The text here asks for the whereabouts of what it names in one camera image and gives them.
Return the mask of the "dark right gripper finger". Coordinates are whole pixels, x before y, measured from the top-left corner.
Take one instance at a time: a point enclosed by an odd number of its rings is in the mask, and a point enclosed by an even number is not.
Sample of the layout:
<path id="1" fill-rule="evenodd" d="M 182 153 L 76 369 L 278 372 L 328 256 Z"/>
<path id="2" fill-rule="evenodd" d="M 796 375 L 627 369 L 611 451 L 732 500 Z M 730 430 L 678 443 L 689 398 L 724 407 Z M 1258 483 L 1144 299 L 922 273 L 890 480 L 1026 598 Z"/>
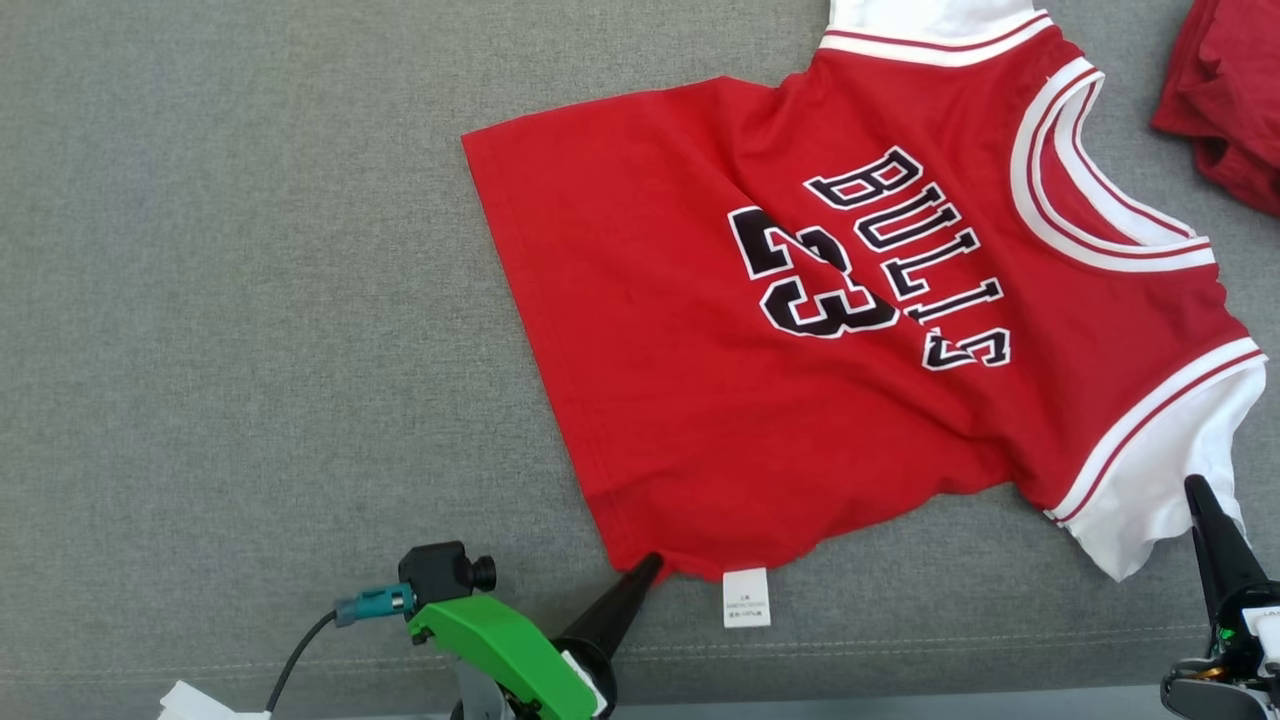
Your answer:
<path id="1" fill-rule="evenodd" d="M 1245 626 L 1247 609 L 1271 605 L 1271 579 L 1208 480 L 1189 475 L 1184 489 L 1210 620 L 1215 626 Z"/>

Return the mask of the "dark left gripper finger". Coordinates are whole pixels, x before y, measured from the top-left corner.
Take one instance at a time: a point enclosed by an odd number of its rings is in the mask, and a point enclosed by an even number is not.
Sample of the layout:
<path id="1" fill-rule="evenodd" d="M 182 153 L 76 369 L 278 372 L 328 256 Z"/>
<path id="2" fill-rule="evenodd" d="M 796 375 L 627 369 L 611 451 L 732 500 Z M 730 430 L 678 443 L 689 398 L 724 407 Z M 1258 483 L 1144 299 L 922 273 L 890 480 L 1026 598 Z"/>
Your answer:
<path id="1" fill-rule="evenodd" d="M 553 639 L 602 693 L 617 692 L 612 660 L 663 566 L 659 553 L 646 555 Z"/>

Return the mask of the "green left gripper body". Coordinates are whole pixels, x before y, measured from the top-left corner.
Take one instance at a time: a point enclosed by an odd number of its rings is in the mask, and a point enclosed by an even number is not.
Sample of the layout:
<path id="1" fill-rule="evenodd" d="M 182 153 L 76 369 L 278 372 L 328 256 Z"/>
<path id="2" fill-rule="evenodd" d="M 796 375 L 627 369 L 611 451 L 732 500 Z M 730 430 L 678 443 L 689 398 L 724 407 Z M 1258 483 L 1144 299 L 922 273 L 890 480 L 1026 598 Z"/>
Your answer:
<path id="1" fill-rule="evenodd" d="M 453 659 L 453 719 L 608 719 L 616 710 L 616 676 L 598 644 L 550 638 L 488 594 L 428 603 L 408 633 Z"/>

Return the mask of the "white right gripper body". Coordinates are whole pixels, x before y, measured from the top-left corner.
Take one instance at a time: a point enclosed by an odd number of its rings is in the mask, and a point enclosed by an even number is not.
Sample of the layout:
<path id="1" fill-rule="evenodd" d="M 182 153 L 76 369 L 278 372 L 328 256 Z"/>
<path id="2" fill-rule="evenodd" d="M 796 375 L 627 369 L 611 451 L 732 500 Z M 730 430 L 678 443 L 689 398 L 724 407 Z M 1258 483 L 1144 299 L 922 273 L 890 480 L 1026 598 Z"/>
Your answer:
<path id="1" fill-rule="evenodd" d="M 1276 582 L 1245 582 L 1234 589 L 1203 582 L 1210 616 L 1207 667 L 1197 680 L 1240 687 L 1277 685 Z"/>

